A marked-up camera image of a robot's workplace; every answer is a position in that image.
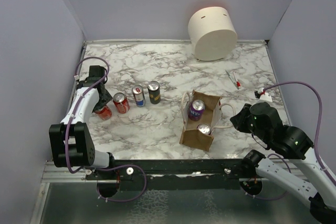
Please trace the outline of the red soda can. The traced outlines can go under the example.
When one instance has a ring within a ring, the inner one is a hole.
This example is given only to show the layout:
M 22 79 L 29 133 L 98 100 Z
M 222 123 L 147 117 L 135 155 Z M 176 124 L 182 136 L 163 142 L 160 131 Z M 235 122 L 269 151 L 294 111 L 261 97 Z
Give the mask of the red soda can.
M 95 110 L 94 113 L 102 120 L 108 120 L 112 117 L 112 111 L 108 105 L 105 105 L 101 109 Z
M 118 92 L 113 96 L 113 103 L 121 114 L 127 113 L 130 109 L 127 97 L 122 92 Z

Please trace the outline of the blue and silver can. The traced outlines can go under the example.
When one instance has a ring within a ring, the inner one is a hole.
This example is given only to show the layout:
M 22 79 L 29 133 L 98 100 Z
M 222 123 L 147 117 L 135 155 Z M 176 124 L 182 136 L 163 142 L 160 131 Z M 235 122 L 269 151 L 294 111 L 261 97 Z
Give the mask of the blue and silver can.
M 144 91 L 143 91 L 143 88 L 142 88 L 141 85 L 135 85 L 132 88 L 132 94 L 133 94 L 136 106 L 138 106 L 138 107 L 145 106 Z

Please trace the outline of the black and gold can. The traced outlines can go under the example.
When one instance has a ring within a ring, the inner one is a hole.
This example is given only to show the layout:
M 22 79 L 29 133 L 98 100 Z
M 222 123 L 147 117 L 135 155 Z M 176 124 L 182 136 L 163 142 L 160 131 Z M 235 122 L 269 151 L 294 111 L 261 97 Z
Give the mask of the black and gold can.
M 150 102 L 158 104 L 161 101 L 160 84 L 157 81 L 150 81 L 147 84 Z

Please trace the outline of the brown canvas bag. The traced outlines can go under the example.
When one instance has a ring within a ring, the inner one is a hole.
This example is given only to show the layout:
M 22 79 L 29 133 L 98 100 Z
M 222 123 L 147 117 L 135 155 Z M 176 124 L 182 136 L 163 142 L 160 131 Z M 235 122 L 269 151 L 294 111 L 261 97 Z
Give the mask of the brown canvas bag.
M 230 107 L 233 115 L 236 114 L 235 107 L 230 103 L 223 103 L 221 99 L 221 96 L 195 90 L 183 93 L 180 103 L 183 120 L 180 144 L 208 152 L 214 140 L 214 131 L 232 127 L 231 124 L 221 125 L 222 107 Z

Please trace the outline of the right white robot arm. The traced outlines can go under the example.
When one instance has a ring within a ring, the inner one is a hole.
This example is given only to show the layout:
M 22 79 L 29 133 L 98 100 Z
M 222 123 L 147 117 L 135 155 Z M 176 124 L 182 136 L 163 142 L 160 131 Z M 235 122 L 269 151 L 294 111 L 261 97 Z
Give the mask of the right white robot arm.
M 318 160 L 313 141 L 301 129 L 284 125 L 278 111 L 266 102 L 245 104 L 230 118 L 233 127 L 261 139 L 268 149 L 293 163 L 302 180 L 282 169 L 259 151 L 251 150 L 241 162 L 246 177 L 266 178 L 296 196 L 320 223 L 335 223 L 335 174 Z

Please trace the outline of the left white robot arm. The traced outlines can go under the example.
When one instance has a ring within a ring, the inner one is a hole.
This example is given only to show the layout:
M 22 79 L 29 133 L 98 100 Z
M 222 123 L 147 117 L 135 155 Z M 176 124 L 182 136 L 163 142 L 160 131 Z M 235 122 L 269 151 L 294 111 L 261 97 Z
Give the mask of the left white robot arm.
M 87 123 L 93 112 L 103 112 L 112 100 L 104 84 L 107 69 L 90 66 L 89 75 L 78 82 L 70 111 L 59 124 L 49 128 L 49 139 L 56 167 L 93 167 L 110 179 L 115 175 L 113 156 L 95 149 Z

